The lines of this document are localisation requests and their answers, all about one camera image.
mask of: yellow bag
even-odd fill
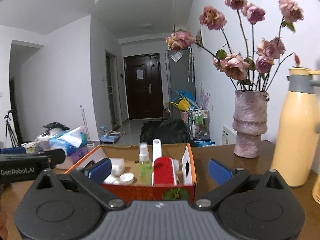
[[[188,111],[188,108],[190,107],[190,103],[185,98],[179,98],[181,101],[177,104],[175,102],[171,102],[174,106],[176,106],[180,111]]]

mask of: tripod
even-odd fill
[[[8,114],[4,116],[5,118],[5,147],[7,148],[7,135],[9,132],[12,148],[17,147],[19,145],[18,140],[16,136],[14,135],[14,132],[11,128],[11,125],[9,121],[11,121],[11,118],[9,117],[9,113],[11,113],[11,110],[8,111]]]

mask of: table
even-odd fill
[[[224,163],[230,168],[242,167],[251,173],[265,173],[271,166],[274,144],[269,141],[261,142],[261,155],[256,159],[245,159],[233,153],[234,145],[193,148],[193,157],[196,167],[197,187],[196,199],[217,187],[207,172],[208,161],[211,158]],[[298,240],[316,240],[320,233],[320,205],[312,198],[311,191],[317,174],[311,171],[307,183],[302,187],[293,188],[293,192],[306,213],[306,222]],[[32,181],[13,183],[2,195],[1,205],[8,213],[7,228],[8,240],[21,239],[13,223],[14,212],[32,184]]]

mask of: black fabric cover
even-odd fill
[[[162,144],[190,143],[191,147],[196,147],[190,139],[189,129],[181,119],[144,123],[141,128],[140,143],[152,144],[154,139],[160,139]]]

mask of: finger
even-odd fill
[[[4,227],[0,230],[0,237],[2,238],[2,240],[8,239],[8,230],[6,227]]]
[[[0,230],[5,226],[7,222],[7,212],[0,208]]]

